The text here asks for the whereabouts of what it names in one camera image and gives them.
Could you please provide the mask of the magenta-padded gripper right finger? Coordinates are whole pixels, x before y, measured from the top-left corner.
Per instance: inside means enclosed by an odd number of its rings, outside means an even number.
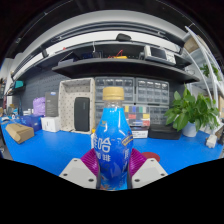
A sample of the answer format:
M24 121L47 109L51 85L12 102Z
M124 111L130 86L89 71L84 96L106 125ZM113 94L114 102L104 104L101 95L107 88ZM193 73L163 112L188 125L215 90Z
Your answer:
M128 188L140 188L167 176L167 172L159 164L159 161L158 154L140 153L133 148L128 165Z

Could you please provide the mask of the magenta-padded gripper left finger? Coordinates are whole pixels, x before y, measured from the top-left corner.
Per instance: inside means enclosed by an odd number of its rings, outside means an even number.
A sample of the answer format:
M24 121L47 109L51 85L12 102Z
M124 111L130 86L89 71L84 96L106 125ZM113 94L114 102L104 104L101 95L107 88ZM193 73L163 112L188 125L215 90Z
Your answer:
M80 159L73 158L61 172L60 177L89 189L100 188L100 167L94 149Z

